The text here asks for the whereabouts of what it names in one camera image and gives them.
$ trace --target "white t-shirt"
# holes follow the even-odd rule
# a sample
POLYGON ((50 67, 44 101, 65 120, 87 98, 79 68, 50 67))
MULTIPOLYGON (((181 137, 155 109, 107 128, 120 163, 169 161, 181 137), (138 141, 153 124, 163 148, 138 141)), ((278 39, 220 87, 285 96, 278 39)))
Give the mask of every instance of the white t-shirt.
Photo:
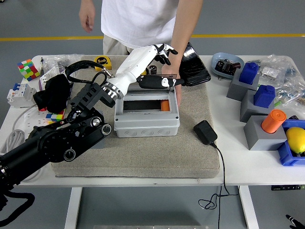
POLYGON ((179 0, 103 0, 102 32, 129 48, 170 44, 179 0))

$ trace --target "white cable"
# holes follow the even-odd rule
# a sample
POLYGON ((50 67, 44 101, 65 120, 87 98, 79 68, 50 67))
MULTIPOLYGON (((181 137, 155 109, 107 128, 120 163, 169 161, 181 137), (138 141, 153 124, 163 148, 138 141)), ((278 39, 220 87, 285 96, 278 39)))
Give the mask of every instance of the white cable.
MULTIPOLYGON (((12 127, 12 132, 10 133, 10 135, 8 136, 8 138, 6 139, 6 143, 3 144, 3 146, 0 149, 0 155, 4 155, 7 152, 13 150, 14 148, 20 146, 22 143, 25 142, 25 134, 22 130, 15 130, 15 126, 18 122, 18 120, 26 113, 28 112, 30 109, 32 109, 33 107, 37 106, 36 104, 30 106, 28 109, 26 109, 24 112, 22 112, 15 120, 13 127, 12 127)), ((37 170, 35 173, 33 173, 32 175, 30 175, 28 178, 24 179, 23 181, 29 181, 32 180, 33 178, 35 178, 40 172, 40 169, 37 170)))

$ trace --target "yellow lemon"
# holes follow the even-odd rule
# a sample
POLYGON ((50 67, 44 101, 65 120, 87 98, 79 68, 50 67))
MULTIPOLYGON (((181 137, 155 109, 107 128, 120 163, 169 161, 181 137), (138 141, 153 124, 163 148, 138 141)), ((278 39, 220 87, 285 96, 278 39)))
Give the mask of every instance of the yellow lemon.
POLYGON ((297 154, 305 151, 305 130, 300 127, 291 127, 286 131, 289 147, 297 154))

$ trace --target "robotic arm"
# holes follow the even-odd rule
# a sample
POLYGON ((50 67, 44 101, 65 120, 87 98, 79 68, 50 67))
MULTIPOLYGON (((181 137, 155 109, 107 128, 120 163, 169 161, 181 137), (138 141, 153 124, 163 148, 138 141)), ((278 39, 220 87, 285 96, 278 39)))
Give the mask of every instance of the robotic arm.
MULTIPOLYGON (((99 100, 113 107, 115 100, 123 98, 127 94, 128 86, 136 81, 140 85, 144 82, 144 86, 152 89, 177 85, 177 81, 173 79, 156 76, 158 79, 152 80, 156 78, 140 76, 156 55, 165 63, 170 64, 166 51, 177 54, 177 51, 166 44, 135 49, 122 63, 113 78, 102 65, 95 62, 84 61, 80 65, 76 63, 67 67, 65 72, 69 80, 86 83, 86 85, 71 100, 71 112, 66 119, 44 127, 34 127, 25 143, 0 156, 0 210, 6 205, 5 196, 12 196, 10 190, 14 185, 18 185, 49 162, 70 162, 76 159, 110 134, 111 126, 105 123, 103 115, 94 109, 94 105, 99 100), (70 74, 78 69, 96 65, 103 69, 101 73, 105 76, 101 85, 94 81, 82 81, 70 77, 70 74)), ((19 209, 18 213, 14 212, 11 218, 4 222, 0 221, 0 227, 12 222, 32 203, 33 199, 27 207, 19 209)))

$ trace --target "rubik's cube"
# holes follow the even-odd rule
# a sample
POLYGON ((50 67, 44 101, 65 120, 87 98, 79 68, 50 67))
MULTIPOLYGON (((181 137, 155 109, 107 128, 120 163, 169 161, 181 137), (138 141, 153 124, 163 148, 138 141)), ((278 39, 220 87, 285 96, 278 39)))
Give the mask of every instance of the rubik's cube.
POLYGON ((58 121, 64 119, 65 110, 66 109, 62 110, 58 114, 48 113, 47 116, 46 116, 47 122, 49 124, 51 124, 51 123, 58 122, 58 121))
POLYGON ((31 80, 37 78, 38 76, 40 76, 40 73, 35 68, 32 60, 30 60, 30 59, 28 59, 26 61, 22 61, 22 62, 18 63, 17 65, 18 65, 20 73, 28 81, 31 81, 31 80))

